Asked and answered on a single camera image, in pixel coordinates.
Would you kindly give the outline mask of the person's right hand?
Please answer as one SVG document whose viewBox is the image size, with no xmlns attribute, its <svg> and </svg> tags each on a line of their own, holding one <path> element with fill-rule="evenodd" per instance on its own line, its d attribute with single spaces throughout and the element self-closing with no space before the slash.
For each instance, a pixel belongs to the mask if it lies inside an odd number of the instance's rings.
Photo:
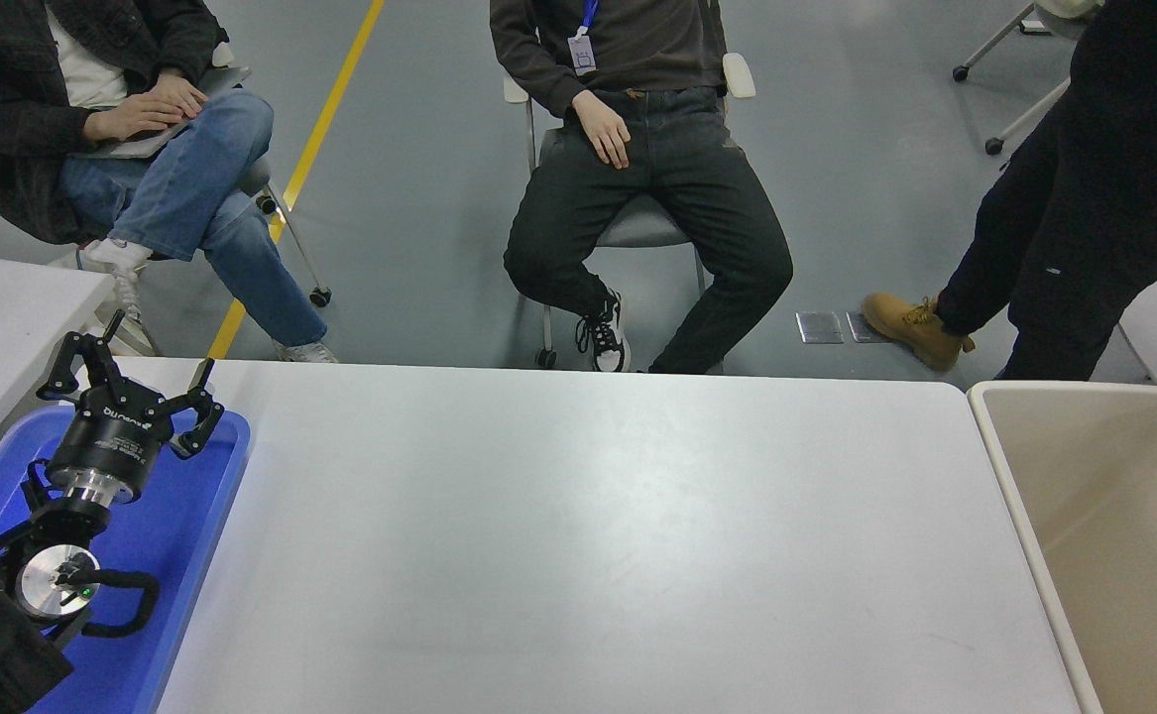
<svg viewBox="0 0 1157 714">
<path fill-rule="evenodd" d="M 89 142 L 128 141 L 143 132 L 162 132 L 184 122 L 183 110 L 154 93 L 130 95 L 119 105 L 90 112 L 83 137 Z"/>
<path fill-rule="evenodd" d="M 574 95 L 572 108 L 581 122 L 584 135 L 594 146 L 597 159 L 614 169 L 628 169 L 628 143 L 632 137 L 622 117 L 591 90 Z"/>
</svg>

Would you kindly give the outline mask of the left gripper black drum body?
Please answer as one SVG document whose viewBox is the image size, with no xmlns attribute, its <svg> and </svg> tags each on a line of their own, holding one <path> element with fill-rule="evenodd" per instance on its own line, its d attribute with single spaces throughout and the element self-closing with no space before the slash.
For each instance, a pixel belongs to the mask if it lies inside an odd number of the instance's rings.
<svg viewBox="0 0 1157 714">
<path fill-rule="evenodd" d="M 120 480 L 128 492 L 143 492 L 161 448 L 172 437 L 169 415 L 147 415 L 162 398 L 143 387 L 135 387 L 121 403 L 103 388 L 84 392 L 49 462 L 54 487 L 64 491 L 71 476 L 93 470 Z"/>
</svg>

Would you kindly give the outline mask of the person's left hand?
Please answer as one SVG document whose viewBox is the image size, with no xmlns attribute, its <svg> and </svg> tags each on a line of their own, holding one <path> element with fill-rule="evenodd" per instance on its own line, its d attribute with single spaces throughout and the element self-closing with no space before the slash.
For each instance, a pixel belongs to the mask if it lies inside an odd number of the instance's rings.
<svg viewBox="0 0 1157 714">
<path fill-rule="evenodd" d="M 143 119 L 165 126 L 179 125 L 200 116 L 207 101 L 207 96 L 175 68 L 163 69 L 156 84 L 142 96 Z"/>
</svg>

